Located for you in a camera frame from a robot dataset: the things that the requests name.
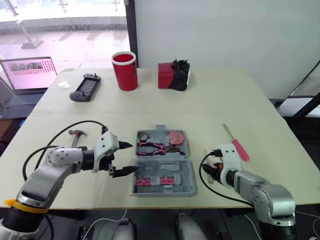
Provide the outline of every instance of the red screwdriver handle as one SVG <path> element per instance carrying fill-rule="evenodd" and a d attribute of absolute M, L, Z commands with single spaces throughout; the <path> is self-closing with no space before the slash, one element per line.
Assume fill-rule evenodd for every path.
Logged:
<path fill-rule="evenodd" d="M 238 142 L 238 140 L 235 139 L 232 141 L 232 143 L 235 146 L 236 150 L 238 151 L 242 160 L 248 162 L 250 160 L 250 157 L 249 157 L 248 153 L 246 152 L 246 150 Z"/>

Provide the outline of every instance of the white table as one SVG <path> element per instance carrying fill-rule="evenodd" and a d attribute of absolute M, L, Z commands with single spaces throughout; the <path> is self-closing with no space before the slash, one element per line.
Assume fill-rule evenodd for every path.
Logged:
<path fill-rule="evenodd" d="M 320 203 L 317 167 L 250 76 L 238 68 L 193 68 L 191 71 L 186 92 L 157 89 L 155 69 L 139 69 L 140 86 L 132 92 L 118 89 L 112 69 L 75 69 L 60 73 L 0 159 L 0 207 L 21 188 L 26 157 L 45 146 L 62 128 L 81 120 L 100 121 L 120 141 L 130 143 L 135 142 L 138 130 L 154 129 L 157 124 L 185 130 L 198 193 L 192 197 L 135 197 L 132 196 L 132 174 L 111 178 L 105 171 L 97 174 L 83 171 L 66 179 L 52 209 L 245 207 L 211 193 L 198 176 L 205 150 L 209 152 L 230 142 L 222 123 L 229 126 L 251 157 L 249 162 L 242 162 L 244 170 L 285 186 L 297 204 Z M 69 93 L 87 72 L 96 72 L 102 77 L 101 88 L 92 102 L 72 102 Z M 60 90 L 57 83 L 62 81 L 67 81 L 71 88 Z M 80 139 L 79 145 L 92 147 L 101 128 L 92 123 L 78 128 L 89 133 Z M 55 144 L 70 146 L 72 140 L 66 132 Z M 135 149 L 119 150 L 115 157 L 113 163 L 117 169 L 132 165 L 136 159 Z M 37 158 L 29 164 L 28 174 L 36 161 Z M 211 187 L 239 198 L 218 183 Z"/>

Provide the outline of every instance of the laptop screen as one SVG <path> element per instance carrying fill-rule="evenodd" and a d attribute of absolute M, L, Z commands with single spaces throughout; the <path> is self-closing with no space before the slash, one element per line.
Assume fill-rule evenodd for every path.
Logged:
<path fill-rule="evenodd" d="M 57 76 L 51 57 L 5 59 L 1 66 L 16 92 L 45 90 Z"/>

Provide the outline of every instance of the red box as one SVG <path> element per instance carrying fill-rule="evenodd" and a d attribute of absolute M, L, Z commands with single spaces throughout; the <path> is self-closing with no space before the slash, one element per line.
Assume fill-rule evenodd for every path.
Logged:
<path fill-rule="evenodd" d="M 168 89 L 174 80 L 175 70 L 171 67 L 172 62 L 158 64 L 158 88 Z"/>

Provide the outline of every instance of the red cup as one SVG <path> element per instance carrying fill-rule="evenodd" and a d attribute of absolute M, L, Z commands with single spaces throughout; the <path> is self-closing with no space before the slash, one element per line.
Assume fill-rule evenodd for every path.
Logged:
<path fill-rule="evenodd" d="M 138 87 L 136 55 L 131 51 L 120 51 L 112 55 L 112 65 L 119 88 L 132 91 Z"/>

